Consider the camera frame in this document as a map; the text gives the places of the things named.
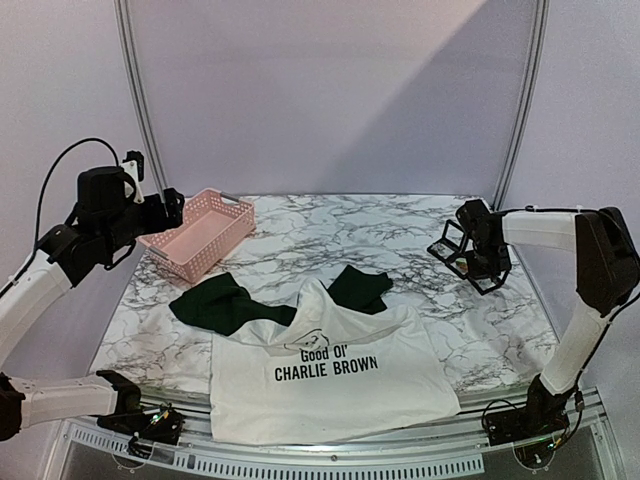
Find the round landscape picture badge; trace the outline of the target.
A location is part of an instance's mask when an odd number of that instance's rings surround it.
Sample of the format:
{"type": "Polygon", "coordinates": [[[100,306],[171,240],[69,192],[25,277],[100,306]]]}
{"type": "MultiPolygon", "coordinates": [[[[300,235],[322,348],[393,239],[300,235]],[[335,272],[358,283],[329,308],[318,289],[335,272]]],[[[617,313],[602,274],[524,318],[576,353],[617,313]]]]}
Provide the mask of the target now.
{"type": "Polygon", "coordinates": [[[458,258],[456,260],[456,266],[461,270],[464,270],[464,271],[468,270],[468,264],[467,264],[466,260],[463,259],[463,258],[458,258]]]}

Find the white and green t-shirt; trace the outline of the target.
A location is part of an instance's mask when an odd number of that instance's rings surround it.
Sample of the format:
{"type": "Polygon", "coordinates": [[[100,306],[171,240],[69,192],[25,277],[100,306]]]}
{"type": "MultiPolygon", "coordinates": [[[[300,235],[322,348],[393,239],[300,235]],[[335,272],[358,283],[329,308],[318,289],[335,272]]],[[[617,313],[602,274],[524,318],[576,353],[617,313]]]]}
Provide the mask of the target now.
{"type": "Polygon", "coordinates": [[[330,286],[306,280],[295,306],[268,306],[226,273],[172,301],[181,323],[212,333],[213,438],[320,444],[456,415],[425,322],[384,304],[390,285],[348,268],[330,286]]]}

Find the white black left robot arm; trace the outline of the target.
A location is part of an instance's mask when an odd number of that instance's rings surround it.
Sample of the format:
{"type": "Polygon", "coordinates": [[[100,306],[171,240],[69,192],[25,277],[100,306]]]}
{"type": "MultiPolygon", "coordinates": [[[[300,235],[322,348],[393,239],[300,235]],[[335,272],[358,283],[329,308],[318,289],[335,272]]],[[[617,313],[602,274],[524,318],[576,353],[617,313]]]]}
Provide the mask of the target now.
{"type": "Polygon", "coordinates": [[[109,369],[90,373],[89,363],[116,303],[107,271],[132,263],[139,237],[180,226],[184,202],[173,188],[137,202],[124,186],[87,187],[69,216],[38,237],[1,293],[2,440],[92,416],[133,444],[177,444],[180,412],[147,411],[132,380],[109,369]]]}

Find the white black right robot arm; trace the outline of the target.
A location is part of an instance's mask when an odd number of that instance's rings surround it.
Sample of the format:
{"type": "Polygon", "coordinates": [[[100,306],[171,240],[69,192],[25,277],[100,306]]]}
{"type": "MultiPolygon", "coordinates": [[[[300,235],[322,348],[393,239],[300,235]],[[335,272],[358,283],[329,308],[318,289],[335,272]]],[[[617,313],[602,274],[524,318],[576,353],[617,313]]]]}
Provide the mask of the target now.
{"type": "Polygon", "coordinates": [[[638,301],[639,254],[619,208],[545,208],[492,211],[469,200],[455,218],[472,248],[465,254],[470,282],[502,284],[511,245],[566,250],[575,255],[576,300],[560,343],[528,387],[522,408],[486,413],[482,426],[493,445],[546,435],[558,428],[559,448],[572,436],[566,404],[578,411],[584,400],[580,379],[613,320],[638,301]]]}

